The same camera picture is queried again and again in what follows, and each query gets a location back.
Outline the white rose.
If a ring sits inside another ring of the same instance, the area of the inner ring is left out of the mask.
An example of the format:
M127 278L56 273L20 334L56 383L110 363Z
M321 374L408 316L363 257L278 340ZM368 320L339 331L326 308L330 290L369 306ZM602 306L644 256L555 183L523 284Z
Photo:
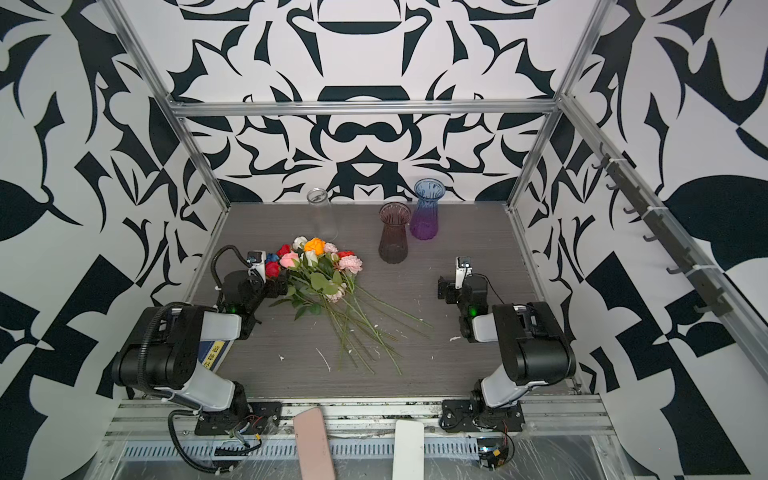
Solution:
M288 273L287 299L297 319L325 315L344 353L354 358L354 292L362 260L352 251L342 251L321 238L298 237L291 250L280 258Z

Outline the pink spray roses stem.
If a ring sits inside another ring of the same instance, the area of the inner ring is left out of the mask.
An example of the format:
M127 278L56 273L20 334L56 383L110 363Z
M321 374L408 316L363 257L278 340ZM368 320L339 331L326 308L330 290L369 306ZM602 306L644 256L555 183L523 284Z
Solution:
M340 272L340 274L344 278L344 282L347 283L349 294L352 294L353 292L357 292L357 293L362 292L369 300L372 300L377 304L387 307L399 313L400 315L407 317L421 325L425 325L431 328L431 325L427 323L425 320L418 318L417 316L412 315L411 313L406 312L405 310L400 309L399 307L396 307L378 298L377 296L373 295L365 288L358 286L356 277L363 270L363 262L358 256L340 258L336 253L327 253L327 254L324 254L321 257L321 259L332 261L334 269Z

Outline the clear glass vase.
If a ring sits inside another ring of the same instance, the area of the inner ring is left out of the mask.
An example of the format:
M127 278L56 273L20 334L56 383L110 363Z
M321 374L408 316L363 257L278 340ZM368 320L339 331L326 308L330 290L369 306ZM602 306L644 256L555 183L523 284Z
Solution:
M324 188L313 188L307 193L310 205L310 217L314 234L325 241L333 241L338 236L338 228L332 210L330 195Z

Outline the pink rose single stem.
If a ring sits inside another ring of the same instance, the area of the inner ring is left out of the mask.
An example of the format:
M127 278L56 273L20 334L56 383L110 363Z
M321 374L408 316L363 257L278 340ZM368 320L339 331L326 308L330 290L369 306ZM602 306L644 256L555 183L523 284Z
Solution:
M343 294L343 282L331 260L314 253L291 252L281 257L280 265L288 284L287 301L300 317L306 312L318 314Z

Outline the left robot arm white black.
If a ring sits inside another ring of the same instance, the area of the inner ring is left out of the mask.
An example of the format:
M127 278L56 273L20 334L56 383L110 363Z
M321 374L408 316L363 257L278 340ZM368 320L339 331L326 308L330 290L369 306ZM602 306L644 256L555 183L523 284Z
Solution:
M270 262L262 272L226 275L215 307L172 302L146 308L112 361L112 380L194 410L247 416L244 387L205 367L199 346L248 339L262 302L286 292L287 274Z

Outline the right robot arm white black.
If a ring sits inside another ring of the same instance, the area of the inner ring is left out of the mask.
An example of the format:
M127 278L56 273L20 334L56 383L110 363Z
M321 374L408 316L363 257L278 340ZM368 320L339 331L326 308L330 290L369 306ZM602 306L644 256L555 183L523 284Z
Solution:
M480 410L513 407L532 390L560 383L576 371L573 350L548 303L491 305L490 287L481 275L437 281L437 297L458 307L461 336L499 347L500 366L472 392Z

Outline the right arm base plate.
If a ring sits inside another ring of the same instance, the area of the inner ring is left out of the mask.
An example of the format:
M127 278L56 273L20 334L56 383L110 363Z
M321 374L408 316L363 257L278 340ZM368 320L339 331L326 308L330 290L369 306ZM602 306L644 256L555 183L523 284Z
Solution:
M526 423L519 405L491 409L469 399L443 400L439 427L448 433L522 432Z

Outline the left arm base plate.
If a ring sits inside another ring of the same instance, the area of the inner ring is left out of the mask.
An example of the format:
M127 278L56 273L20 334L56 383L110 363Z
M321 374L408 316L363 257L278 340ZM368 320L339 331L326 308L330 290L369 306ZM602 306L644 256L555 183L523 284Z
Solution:
M197 436L228 434L237 429L243 435L265 434L280 425L283 403L249 402L247 407L213 412L203 411L195 427Z

